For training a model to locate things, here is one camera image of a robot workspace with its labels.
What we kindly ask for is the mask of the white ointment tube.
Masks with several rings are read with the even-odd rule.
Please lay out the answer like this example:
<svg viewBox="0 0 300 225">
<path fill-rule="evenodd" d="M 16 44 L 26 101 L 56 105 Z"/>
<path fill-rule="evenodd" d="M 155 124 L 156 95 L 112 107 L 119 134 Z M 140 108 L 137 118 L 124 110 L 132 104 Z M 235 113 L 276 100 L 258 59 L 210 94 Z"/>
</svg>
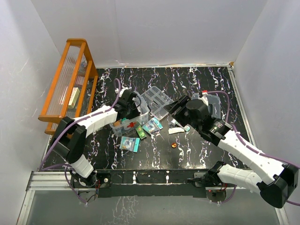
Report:
<svg viewBox="0 0 300 225">
<path fill-rule="evenodd" d="M 181 125 L 179 122 L 177 122 L 175 119 L 171 120 L 170 124 L 182 128 L 185 132 L 188 132 L 188 131 L 190 130 L 190 126 L 188 126 L 188 125 L 182 126 L 182 125 Z"/>
</svg>

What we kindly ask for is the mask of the clear medicine kit box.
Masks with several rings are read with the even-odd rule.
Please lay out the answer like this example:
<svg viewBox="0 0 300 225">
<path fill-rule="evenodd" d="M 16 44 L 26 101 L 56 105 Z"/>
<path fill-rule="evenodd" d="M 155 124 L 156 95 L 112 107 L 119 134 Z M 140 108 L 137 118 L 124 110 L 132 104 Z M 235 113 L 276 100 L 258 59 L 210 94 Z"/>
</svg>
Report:
<svg viewBox="0 0 300 225">
<path fill-rule="evenodd" d="M 141 99 L 141 105 L 138 107 L 138 110 L 141 114 L 138 117 L 117 117 L 116 121 L 121 120 L 123 118 L 127 118 L 128 121 L 123 124 L 120 124 L 117 127 L 113 125 L 114 122 L 110 123 L 110 127 L 112 128 L 112 131 L 115 134 L 115 136 L 122 136 L 136 129 L 139 125 L 142 126 L 149 121 L 150 108 L 148 107 L 144 98 L 138 92 L 134 92 L 137 93 Z"/>
</svg>

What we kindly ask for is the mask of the teal bandage packet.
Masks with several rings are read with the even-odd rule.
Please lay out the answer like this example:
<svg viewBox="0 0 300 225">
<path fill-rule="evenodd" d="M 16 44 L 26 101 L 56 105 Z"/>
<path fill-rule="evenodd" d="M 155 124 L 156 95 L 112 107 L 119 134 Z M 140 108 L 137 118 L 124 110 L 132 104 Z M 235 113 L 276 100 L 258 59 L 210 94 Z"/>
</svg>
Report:
<svg viewBox="0 0 300 225">
<path fill-rule="evenodd" d="M 145 125 L 142 126 L 143 130 L 148 134 L 152 134 L 156 131 L 163 129 L 162 124 L 155 117 L 149 120 Z"/>
</svg>

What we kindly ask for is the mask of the green small box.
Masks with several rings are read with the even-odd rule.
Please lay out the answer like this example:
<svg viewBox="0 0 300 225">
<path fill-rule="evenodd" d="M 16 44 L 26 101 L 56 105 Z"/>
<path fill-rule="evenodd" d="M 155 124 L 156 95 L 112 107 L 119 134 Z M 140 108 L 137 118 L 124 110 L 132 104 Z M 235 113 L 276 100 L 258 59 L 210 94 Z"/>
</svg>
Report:
<svg viewBox="0 0 300 225">
<path fill-rule="evenodd" d="M 144 130 L 143 130 L 143 128 L 140 125 L 136 128 L 136 131 L 137 131 L 137 133 L 139 135 L 139 138 L 141 140 L 147 137 Z"/>
</svg>

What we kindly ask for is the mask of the teal plaster packet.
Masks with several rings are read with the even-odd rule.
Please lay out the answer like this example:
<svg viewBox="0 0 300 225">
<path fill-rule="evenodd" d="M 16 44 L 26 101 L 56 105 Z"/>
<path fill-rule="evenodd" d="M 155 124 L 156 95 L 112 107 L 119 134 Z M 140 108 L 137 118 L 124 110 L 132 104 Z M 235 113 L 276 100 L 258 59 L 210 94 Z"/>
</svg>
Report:
<svg viewBox="0 0 300 225">
<path fill-rule="evenodd" d="M 140 138 L 121 137 L 120 149 L 128 150 L 134 153 L 138 152 Z"/>
</svg>

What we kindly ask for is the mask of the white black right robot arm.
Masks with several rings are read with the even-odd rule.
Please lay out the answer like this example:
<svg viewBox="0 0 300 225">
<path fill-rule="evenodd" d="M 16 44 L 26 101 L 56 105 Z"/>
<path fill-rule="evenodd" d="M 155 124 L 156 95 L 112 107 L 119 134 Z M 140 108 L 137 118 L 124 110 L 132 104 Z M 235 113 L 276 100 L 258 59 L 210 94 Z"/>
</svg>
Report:
<svg viewBox="0 0 300 225">
<path fill-rule="evenodd" d="M 233 184 L 258 193 L 275 208 L 282 208 L 298 186 L 299 166 L 263 153 L 242 138 L 234 125 L 213 117 L 205 96 L 192 99 L 185 95 L 164 109 L 180 125 L 190 125 L 206 141 L 231 153 L 249 169 L 238 169 L 218 161 L 201 178 L 214 186 Z"/>
</svg>

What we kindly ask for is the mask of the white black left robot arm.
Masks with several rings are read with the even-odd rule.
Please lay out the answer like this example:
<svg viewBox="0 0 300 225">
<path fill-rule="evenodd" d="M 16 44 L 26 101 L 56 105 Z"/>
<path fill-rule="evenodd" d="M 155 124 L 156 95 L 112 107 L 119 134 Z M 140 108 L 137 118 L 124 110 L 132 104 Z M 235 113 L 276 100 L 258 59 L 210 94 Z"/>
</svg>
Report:
<svg viewBox="0 0 300 225">
<path fill-rule="evenodd" d="M 75 172 L 75 179 L 92 187 L 97 181 L 96 169 L 84 156 L 86 138 L 106 125 L 120 130 L 122 126 L 132 128 L 130 122 L 141 115 L 142 100 L 137 92 L 124 89 L 116 102 L 104 105 L 94 112 L 78 118 L 64 117 L 54 133 L 52 150 L 67 162 Z"/>
</svg>

